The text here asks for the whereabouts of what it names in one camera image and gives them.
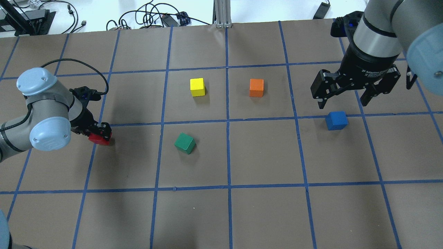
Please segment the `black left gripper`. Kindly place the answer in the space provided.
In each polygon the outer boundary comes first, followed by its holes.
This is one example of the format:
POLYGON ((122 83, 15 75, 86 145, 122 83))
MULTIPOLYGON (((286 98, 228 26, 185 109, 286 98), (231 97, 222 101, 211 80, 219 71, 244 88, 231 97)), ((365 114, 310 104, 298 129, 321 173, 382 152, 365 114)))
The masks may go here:
POLYGON ((80 114, 71 121, 71 132, 84 135, 88 138, 90 134, 98 134, 103 140, 109 141, 112 137, 112 129, 107 122, 95 121, 92 112, 83 107, 80 114))

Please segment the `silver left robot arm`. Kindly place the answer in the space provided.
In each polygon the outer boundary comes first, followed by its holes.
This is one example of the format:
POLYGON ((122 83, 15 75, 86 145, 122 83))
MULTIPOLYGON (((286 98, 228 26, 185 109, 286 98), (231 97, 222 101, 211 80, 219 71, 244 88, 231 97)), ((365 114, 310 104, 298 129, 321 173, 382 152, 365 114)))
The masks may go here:
POLYGON ((57 77, 42 67, 22 73, 17 89, 26 100, 26 115, 1 125, 1 161, 35 148, 59 150, 71 141, 71 134, 86 136, 97 145, 109 145, 109 123, 97 122, 87 108, 100 101, 105 92, 83 86, 67 89, 57 77))

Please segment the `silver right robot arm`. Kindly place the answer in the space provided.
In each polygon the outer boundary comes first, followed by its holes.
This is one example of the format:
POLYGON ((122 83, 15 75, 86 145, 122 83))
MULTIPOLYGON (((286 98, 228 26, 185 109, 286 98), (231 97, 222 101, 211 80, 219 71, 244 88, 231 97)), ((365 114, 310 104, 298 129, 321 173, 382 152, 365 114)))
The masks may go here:
POLYGON ((361 104, 389 94, 401 73, 395 65, 404 52, 408 63, 406 87, 419 78, 428 91, 442 95, 442 1, 370 0, 364 11, 337 18, 332 37, 345 37, 349 46, 339 69, 320 70, 310 91, 318 107, 345 91, 364 90, 361 104))

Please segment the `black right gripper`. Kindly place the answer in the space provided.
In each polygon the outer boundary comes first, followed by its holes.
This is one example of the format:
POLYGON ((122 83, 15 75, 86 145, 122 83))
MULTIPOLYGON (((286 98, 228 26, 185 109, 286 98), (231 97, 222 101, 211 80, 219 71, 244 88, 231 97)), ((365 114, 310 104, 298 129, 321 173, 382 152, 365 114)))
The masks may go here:
POLYGON ((387 58, 367 55, 349 45, 337 71, 319 70, 310 87, 312 98, 318 102, 319 109, 324 109, 333 96, 364 90, 360 103, 367 106, 374 97, 394 89, 401 76, 395 65, 397 58, 397 55, 387 58))

